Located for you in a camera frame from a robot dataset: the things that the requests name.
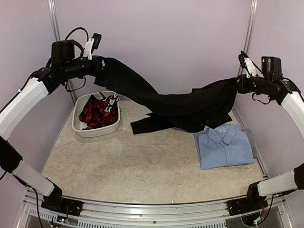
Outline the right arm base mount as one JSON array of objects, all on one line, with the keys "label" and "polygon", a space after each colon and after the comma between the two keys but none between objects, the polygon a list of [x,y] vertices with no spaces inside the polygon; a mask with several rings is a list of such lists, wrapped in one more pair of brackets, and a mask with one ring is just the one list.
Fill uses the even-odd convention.
[{"label": "right arm base mount", "polygon": [[244,214],[268,207],[266,196],[260,196],[257,186],[250,185],[247,195],[243,198],[228,201],[228,211],[230,216]]}]

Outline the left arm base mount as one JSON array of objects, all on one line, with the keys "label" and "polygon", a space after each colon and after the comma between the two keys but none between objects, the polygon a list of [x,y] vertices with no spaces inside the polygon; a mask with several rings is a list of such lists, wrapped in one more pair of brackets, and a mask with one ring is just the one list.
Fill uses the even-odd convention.
[{"label": "left arm base mount", "polygon": [[41,207],[50,211],[79,217],[82,211],[83,202],[64,198],[61,194],[51,194],[43,197]]}]

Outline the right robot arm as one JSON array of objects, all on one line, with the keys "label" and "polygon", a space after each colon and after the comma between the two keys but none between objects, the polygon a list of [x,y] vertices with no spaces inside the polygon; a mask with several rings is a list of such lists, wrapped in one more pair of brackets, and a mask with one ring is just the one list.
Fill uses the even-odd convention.
[{"label": "right robot arm", "polygon": [[282,73],[278,57],[261,57],[260,66],[239,54],[241,73],[234,104],[244,128],[252,131],[265,177],[249,185],[243,207],[253,211],[261,197],[304,188],[304,97]]}]

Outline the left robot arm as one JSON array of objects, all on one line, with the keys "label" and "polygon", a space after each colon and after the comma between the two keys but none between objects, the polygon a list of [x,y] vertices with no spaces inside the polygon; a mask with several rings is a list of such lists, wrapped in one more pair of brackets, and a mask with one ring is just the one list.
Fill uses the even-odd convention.
[{"label": "left robot arm", "polygon": [[60,85],[73,78],[96,76],[102,69],[102,58],[92,53],[100,40],[89,39],[85,46],[75,40],[54,42],[51,58],[45,67],[34,71],[24,86],[0,111],[0,166],[26,185],[48,197],[47,202],[56,211],[66,206],[65,198],[55,193],[55,185],[26,163],[8,142],[20,121],[40,101],[53,93]]}]

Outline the black long sleeve shirt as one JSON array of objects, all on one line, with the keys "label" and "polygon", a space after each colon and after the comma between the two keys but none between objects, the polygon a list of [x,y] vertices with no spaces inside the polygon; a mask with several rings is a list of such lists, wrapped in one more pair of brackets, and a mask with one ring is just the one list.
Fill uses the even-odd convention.
[{"label": "black long sleeve shirt", "polygon": [[126,96],[151,111],[147,118],[132,123],[134,133],[171,127],[196,133],[206,126],[214,129],[232,120],[229,112],[238,90],[234,77],[194,88],[187,94],[162,95],[119,60],[101,57],[101,63],[95,85]]}]

